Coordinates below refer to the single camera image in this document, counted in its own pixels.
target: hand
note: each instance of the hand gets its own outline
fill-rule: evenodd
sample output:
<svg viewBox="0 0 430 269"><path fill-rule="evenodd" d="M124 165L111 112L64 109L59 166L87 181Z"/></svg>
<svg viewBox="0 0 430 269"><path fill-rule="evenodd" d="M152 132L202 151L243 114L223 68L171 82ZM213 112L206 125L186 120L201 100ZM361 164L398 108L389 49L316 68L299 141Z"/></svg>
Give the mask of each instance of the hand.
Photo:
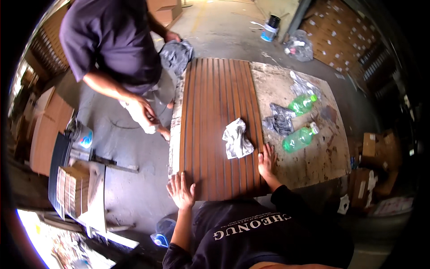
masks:
<svg viewBox="0 0 430 269"><path fill-rule="evenodd" d="M181 37L175 32L167 31L164 36L164 43L167 43L171 40L176 40L178 42L181 42Z"/></svg>
<svg viewBox="0 0 430 269"><path fill-rule="evenodd" d="M140 120L146 121L148 126L154 126L154 125L160 124L160 121L158 120L157 115L155 115L155 112L152 109L150 103L145 98L138 96L129 105L134 107L136 110L142 111L142 114L139 115L139 117L141 118L140 119L133 118L133 120L137 122L141 122Z"/></svg>
<svg viewBox="0 0 430 269"><path fill-rule="evenodd" d="M270 146L269 143L263 145L263 153L258 154L258 171L264 179L267 180L273 176L277 158L275 147Z"/></svg>
<svg viewBox="0 0 430 269"><path fill-rule="evenodd" d="M173 175L170 183L166 185L167 191L180 210L191 209L193 207L196 202L194 197L195 187L196 184L193 183L188 190L184 172L181 173L180 178L178 174Z"/></svg>

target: brown wood grain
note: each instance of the brown wood grain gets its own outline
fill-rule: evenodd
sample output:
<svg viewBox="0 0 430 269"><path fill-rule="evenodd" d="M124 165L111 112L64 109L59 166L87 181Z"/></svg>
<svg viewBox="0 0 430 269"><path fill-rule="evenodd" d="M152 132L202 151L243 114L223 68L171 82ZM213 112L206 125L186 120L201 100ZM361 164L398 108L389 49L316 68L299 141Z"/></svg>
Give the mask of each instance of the brown wood grain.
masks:
<svg viewBox="0 0 430 269"><path fill-rule="evenodd" d="M181 120L180 171L196 183L197 200L266 194L258 173L261 120L249 62L194 59L187 68ZM228 160L222 135L241 118L254 152Z"/></svg>

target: white rag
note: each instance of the white rag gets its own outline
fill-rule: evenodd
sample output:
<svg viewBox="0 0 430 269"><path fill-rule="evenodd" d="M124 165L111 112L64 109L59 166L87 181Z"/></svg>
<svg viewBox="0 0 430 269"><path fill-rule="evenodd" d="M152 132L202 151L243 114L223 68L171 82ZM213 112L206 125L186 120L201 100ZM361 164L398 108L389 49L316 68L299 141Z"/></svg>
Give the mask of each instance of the white rag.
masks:
<svg viewBox="0 0 430 269"><path fill-rule="evenodd" d="M254 151L254 146L244 134L245 130L245 122L240 118L226 126L222 140L227 141L225 148L228 159L242 158Z"/></svg>

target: purple t-shirt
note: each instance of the purple t-shirt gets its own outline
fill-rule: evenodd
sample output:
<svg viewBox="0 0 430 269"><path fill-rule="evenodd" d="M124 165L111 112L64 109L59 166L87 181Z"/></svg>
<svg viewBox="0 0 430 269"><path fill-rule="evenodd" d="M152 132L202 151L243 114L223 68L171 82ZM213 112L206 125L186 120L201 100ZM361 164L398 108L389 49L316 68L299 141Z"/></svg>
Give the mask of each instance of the purple t-shirt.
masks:
<svg viewBox="0 0 430 269"><path fill-rule="evenodd" d="M60 42L76 78L98 63L133 93L143 94L161 76L160 57L147 23L145 0L76 0L60 27Z"/></svg>

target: green plastic bottle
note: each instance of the green plastic bottle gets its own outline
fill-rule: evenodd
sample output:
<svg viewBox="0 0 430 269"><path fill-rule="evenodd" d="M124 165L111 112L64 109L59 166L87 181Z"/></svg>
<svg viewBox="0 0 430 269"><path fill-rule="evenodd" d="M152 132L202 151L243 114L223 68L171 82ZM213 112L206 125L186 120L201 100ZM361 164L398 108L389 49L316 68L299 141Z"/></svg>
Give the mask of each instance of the green plastic bottle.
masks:
<svg viewBox="0 0 430 269"><path fill-rule="evenodd" d="M306 147L312 142L312 137L319 132L315 122L310 124L310 128L302 127L294 133L288 135L282 141L282 147L288 153L296 152L297 150Z"/></svg>
<svg viewBox="0 0 430 269"><path fill-rule="evenodd" d="M316 94L308 95L302 94L297 96L291 104L288 105L288 108L292 111L296 112L297 116L303 115L304 113L309 112L312 109L313 102L318 99Z"/></svg>

